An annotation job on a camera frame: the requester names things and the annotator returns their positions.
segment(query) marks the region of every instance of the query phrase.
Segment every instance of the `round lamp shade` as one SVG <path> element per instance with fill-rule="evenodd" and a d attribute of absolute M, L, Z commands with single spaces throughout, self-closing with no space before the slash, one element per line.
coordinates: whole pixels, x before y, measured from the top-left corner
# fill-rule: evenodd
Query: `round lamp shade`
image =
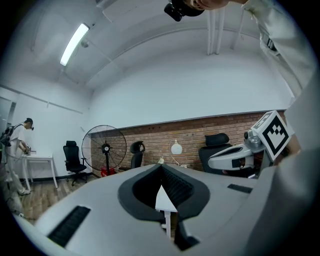
<path fill-rule="evenodd" d="M 174 155 L 180 155 L 182 153 L 182 146 L 175 140 L 174 144 L 171 147 L 171 152 Z"/>

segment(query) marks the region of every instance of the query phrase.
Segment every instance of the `ceiling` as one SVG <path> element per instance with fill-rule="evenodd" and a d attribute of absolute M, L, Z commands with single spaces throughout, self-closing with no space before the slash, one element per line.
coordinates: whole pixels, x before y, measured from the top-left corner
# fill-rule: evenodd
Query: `ceiling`
<path fill-rule="evenodd" d="M 138 62 L 181 49 L 202 48 L 207 54 L 208 13 L 174 21 L 164 7 L 168 0 L 44 0 L 21 25 L 27 47 L 41 65 L 59 72 L 60 59 L 81 23 L 90 30 L 88 47 L 78 46 L 63 74 L 76 84 L 95 89 Z M 219 11 L 215 11 L 217 44 Z M 239 4 L 225 8 L 221 48 L 259 52 L 255 20 Z"/>

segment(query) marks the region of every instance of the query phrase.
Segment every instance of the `white lamp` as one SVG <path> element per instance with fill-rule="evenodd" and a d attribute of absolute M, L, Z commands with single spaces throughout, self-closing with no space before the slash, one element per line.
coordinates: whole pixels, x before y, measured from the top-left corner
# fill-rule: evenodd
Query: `white lamp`
<path fill-rule="evenodd" d="M 180 155 L 182 153 L 182 146 L 177 142 L 177 140 L 174 140 L 174 144 L 171 147 L 171 151 L 169 150 L 170 156 L 172 157 L 173 161 L 175 163 L 177 163 L 177 165 L 179 166 L 180 164 L 174 159 L 173 155 Z"/>
<path fill-rule="evenodd" d="M 88 32 L 89 27 L 87 27 L 85 24 L 81 24 L 76 32 L 73 34 L 72 38 L 70 39 L 68 45 L 66 46 L 64 53 L 62 55 L 62 58 L 60 60 L 60 64 L 65 66 L 67 65 L 71 54 L 74 52 L 75 48 L 81 41 L 81 39 L 84 37 L 84 35 Z"/>

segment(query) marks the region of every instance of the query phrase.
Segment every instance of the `wooden floor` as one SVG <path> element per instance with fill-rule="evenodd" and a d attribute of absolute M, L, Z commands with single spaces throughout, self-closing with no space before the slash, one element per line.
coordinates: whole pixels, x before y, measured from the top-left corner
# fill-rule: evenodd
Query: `wooden floor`
<path fill-rule="evenodd" d="M 87 182 L 96 179 L 94 175 L 89 175 Z M 58 188 L 55 187 L 52 180 L 30 183 L 31 193 L 20 196 L 25 218 L 34 224 L 49 207 L 85 184 L 80 179 L 74 186 L 71 186 L 72 181 L 72 179 L 69 179 L 69 182 L 66 179 L 57 180 Z"/>

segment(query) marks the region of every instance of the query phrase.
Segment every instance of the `chair headrest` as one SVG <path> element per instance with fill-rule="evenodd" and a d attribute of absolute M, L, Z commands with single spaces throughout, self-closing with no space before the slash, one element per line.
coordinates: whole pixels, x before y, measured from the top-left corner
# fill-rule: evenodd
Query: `chair headrest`
<path fill-rule="evenodd" d="M 143 141 L 140 140 L 140 141 L 136 141 L 136 142 L 131 144 L 130 152 L 132 154 L 138 153 L 140 151 L 140 146 L 143 146 L 143 150 L 142 151 L 145 151 L 145 145 L 143 144 Z"/>
<path fill-rule="evenodd" d="M 73 141 L 73 140 L 67 140 L 65 145 L 67 147 L 75 147 L 77 145 L 77 143 L 75 141 Z"/>
<path fill-rule="evenodd" d="M 229 137 L 225 133 L 205 135 L 205 144 L 207 146 L 220 146 L 228 142 L 229 142 Z"/>

